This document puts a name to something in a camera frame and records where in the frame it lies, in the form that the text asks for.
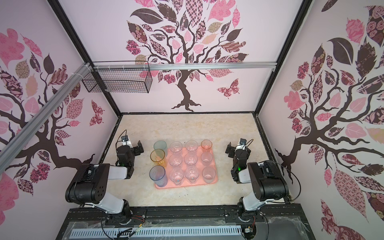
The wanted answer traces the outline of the yellow plastic cup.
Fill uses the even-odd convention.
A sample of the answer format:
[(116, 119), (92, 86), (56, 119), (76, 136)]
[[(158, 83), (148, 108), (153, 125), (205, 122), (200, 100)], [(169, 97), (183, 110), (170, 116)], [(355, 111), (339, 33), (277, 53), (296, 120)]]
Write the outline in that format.
[(164, 168), (167, 167), (167, 159), (165, 151), (162, 149), (153, 150), (150, 154), (151, 161), (156, 165), (162, 166)]

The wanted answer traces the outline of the green textured plastic cup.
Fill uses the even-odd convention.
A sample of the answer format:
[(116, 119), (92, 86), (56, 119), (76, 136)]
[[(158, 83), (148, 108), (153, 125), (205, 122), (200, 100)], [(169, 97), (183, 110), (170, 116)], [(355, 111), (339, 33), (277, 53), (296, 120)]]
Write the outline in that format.
[(154, 143), (154, 149), (155, 150), (163, 150), (164, 152), (167, 150), (167, 143), (166, 141), (159, 140)]

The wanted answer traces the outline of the clear dotted cup row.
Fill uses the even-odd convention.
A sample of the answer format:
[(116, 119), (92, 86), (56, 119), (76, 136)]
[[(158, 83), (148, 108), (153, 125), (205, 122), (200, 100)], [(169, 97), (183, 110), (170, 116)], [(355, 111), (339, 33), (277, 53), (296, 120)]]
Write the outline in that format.
[(203, 180), (205, 183), (210, 184), (216, 179), (216, 170), (213, 167), (205, 167), (202, 171)]

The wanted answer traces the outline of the pink faceted plastic cup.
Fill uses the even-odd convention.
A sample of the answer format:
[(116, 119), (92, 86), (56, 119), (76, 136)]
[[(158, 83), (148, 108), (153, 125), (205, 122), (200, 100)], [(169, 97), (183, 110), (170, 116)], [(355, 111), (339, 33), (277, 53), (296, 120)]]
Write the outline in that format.
[(210, 140), (205, 139), (201, 142), (201, 147), (204, 151), (209, 151), (212, 148), (212, 146), (213, 146), (213, 143)]

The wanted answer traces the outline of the blue plastic cup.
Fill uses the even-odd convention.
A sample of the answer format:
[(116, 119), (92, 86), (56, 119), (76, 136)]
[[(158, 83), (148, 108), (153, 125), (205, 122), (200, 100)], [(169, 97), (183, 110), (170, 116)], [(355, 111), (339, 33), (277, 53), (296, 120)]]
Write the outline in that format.
[(159, 188), (165, 187), (168, 183), (166, 169), (163, 166), (152, 167), (149, 172), (149, 176), (154, 184)]

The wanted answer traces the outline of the pink plastic tray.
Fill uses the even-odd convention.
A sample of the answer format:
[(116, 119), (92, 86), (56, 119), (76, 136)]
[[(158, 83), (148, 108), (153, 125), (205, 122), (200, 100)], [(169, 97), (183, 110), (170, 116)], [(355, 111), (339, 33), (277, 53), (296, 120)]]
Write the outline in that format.
[(158, 190), (213, 185), (219, 175), (212, 149), (201, 146), (192, 154), (183, 148), (173, 156), (168, 150), (167, 166), (159, 171), (150, 171), (150, 179)]

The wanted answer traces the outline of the clear small cup row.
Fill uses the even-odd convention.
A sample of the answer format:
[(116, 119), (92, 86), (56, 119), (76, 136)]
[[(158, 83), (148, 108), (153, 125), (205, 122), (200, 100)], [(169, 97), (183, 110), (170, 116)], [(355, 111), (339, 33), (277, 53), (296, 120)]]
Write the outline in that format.
[(203, 152), (201, 155), (201, 161), (204, 166), (209, 166), (213, 161), (213, 155), (209, 152)]

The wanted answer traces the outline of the clear ribbed cup row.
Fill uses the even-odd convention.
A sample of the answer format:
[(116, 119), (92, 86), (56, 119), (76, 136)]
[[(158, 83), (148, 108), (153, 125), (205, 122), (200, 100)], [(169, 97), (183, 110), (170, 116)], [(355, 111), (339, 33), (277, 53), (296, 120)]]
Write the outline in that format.
[(184, 156), (184, 162), (187, 166), (195, 166), (198, 162), (198, 156), (196, 154), (188, 153)]

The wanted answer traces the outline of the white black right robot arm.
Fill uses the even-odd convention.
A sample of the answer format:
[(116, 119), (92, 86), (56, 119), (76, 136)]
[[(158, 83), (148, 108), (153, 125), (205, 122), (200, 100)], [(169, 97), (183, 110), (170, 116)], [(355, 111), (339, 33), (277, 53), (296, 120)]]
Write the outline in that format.
[(245, 139), (236, 146), (227, 145), (226, 154), (233, 159), (231, 176), (237, 184), (252, 185), (252, 191), (238, 202), (238, 214), (257, 212), (266, 205), (289, 195), (286, 183), (277, 163), (267, 160), (261, 163), (248, 162), (251, 150)]

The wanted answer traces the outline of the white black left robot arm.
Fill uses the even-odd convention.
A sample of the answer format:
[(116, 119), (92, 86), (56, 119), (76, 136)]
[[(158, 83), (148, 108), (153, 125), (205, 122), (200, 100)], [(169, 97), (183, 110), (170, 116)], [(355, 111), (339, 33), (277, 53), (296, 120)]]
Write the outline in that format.
[(109, 180), (128, 180), (134, 173), (135, 157), (144, 152), (141, 142), (132, 147), (123, 144), (117, 147), (117, 165), (83, 164), (68, 186), (65, 199), (68, 203), (91, 206), (110, 215), (131, 218), (132, 211), (127, 200), (119, 199), (107, 191)]

